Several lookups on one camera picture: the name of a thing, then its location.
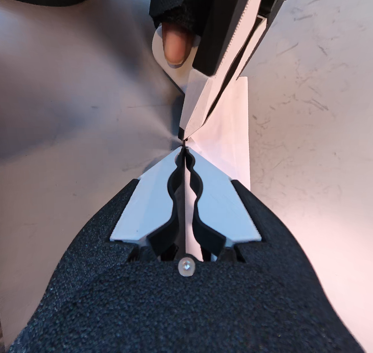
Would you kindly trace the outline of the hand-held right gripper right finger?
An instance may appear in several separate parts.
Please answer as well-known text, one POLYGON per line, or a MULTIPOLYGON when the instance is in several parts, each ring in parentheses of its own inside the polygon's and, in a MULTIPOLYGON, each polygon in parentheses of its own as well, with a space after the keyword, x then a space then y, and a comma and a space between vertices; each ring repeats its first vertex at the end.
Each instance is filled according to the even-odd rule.
POLYGON ((185 165, 188 187, 195 194, 192 231, 203 260, 237 261, 238 244, 261 242, 242 200, 249 190, 190 147, 185 149, 185 165))

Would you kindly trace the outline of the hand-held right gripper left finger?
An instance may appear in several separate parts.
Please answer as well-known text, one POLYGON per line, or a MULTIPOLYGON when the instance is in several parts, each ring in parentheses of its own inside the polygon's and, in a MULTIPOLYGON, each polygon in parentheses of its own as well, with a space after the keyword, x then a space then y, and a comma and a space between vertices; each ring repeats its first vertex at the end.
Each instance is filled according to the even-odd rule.
POLYGON ((185 148, 180 146, 138 178, 110 241, 151 247, 161 256, 180 231, 175 192, 184 179, 185 148))

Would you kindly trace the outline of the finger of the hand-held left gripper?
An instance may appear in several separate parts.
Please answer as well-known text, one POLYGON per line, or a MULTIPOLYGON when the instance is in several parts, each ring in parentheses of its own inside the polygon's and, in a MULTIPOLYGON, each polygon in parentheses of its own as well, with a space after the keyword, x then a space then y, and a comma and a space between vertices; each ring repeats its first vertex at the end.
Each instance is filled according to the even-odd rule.
POLYGON ((257 16, 254 26, 247 37, 244 45, 234 58, 234 61, 232 62, 231 66, 229 67, 229 70, 226 73, 226 76, 222 82, 221 88, 213 101, 212 105, 209 108, 209 111, 207 113, 207 116, 203 122, 203 124, 206 123, 208 117, 211 115, 213 110, 215 109, 220 97, 222 96, 224 90, 229 85, 229 83, 233 80, 237 80, 240 74, 242 73, 243 69, 247 65, 251 55, 254 52, 255 47, 257 46, 259 39, 261 38, 262 34, 264 33, 267 26, 267 18, 262 16, 257 16))
POLYGON ((179 139, 187 139, 203 126, 229 67, 260 16, 261 1, 213 0, 189 74, 179 139))

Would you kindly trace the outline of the white paper sheet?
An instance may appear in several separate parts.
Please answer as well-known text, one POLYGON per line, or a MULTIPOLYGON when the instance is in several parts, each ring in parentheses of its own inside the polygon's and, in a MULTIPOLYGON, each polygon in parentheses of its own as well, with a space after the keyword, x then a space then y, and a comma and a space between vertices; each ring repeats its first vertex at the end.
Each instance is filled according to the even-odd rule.
MULTIPOLYGON (((240 77, 229 84, 207 123, 186 141, 186 146, 250 190, 248 118, 248 78, 240 77)), ((207 262, 193 236, 195 194, 188 187, 189 177, 185 168, 185 251, 207 262)))

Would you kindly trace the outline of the grey desk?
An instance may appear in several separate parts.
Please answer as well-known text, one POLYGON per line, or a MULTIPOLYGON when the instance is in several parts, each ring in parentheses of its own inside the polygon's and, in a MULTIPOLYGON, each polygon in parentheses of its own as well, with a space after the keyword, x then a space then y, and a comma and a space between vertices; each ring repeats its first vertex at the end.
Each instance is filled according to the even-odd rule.
MULTIPOLYGON (((150 0, 1 0, 5 350, 74 236, 177 145, 180 92, 150 0)), ((289 228, 372 352, 372 0, 287 0, 249 61, 252 192, 289 228)))

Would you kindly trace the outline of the person's left hand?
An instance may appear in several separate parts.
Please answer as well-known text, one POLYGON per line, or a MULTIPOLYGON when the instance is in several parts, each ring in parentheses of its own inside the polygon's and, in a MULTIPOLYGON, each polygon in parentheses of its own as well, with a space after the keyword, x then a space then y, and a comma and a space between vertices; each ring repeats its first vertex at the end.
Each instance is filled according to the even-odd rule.
POLYGON ((180 66, 188 58, 195 35, 184 27, 163 22, 162 43, 165 59, 171 66, 180 66))

